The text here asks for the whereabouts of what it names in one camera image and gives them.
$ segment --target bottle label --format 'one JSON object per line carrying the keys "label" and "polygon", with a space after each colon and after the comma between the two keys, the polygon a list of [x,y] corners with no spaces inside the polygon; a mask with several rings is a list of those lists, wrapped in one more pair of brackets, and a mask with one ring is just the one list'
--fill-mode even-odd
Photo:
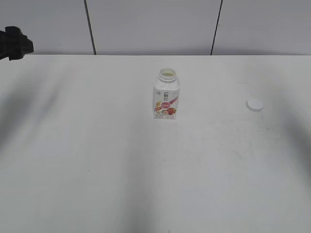
{"label": "bottle label", "polygon": [[179,100],[179,90],[168,91],[154,88],[154,118],[175,119]]}

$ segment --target white bottle cap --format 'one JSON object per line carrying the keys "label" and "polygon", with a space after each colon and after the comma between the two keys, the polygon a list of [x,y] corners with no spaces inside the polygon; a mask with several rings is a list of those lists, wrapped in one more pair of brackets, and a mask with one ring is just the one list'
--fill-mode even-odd
{"label": "white bottle cap", "polygon": [[259,100],[249,100],[246,102],[246,106],[253,112],[260,112],[263,109],[263,103]]}

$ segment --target plastic bottle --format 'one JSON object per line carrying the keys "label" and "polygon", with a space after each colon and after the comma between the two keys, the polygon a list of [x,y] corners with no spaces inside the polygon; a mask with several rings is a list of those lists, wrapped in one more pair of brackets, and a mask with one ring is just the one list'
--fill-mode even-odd
{"label": "plastic bottle", "polygon": [[179,78],[173,69],[165,68],[155,78],[153,112],[154,118],[175,119],[179,101]]}

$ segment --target panel seam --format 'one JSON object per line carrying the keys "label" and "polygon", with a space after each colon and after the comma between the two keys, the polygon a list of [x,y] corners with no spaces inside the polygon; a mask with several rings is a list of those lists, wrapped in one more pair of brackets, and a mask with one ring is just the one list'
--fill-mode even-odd
{"label": "panel seam", "polygon": [[92,32],[92,27],[91,27],[91,21],[89,19],[87,3],[86,3],[86,0],[83,0],[83,1],[84,1],[84,8],[86,9],[87,25],[88,25],[89,35],[91,36],[91,43],[92,43],[92,47],[93,47],[93,54],[96,55],[94,37],[93,37],[93,32]]}
{"label": "panel seam", "polygon": [[211,48],[211,50],[210,50],[210,55],[213,55],[213,50],[214,50],[214,45],[215,45],[215,38],[216,38],[216,34],[217,34],[217,29],[218,29],[218,24],[219,24],[219,18],[220,18],[220,12],[222,11],[222,7],[223,7],[223,0],[221,0],[221,2],[220,2],[219,12],[218,12],[218,18],[217,18],[217,23],[216,23],[216,28],[215,28],[214,38],[213,38],[213,44],[212,44],[212,48]]}

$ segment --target black object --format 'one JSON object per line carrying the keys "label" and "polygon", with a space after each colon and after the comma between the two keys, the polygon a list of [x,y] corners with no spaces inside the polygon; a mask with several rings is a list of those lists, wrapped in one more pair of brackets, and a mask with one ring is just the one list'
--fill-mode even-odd
{"label": "black object", "polygon": [[5,27],[0,31],[0,60],[9,57],[9,60],[22,59],[25,54],[34,52],[34,45],[18,27]]}

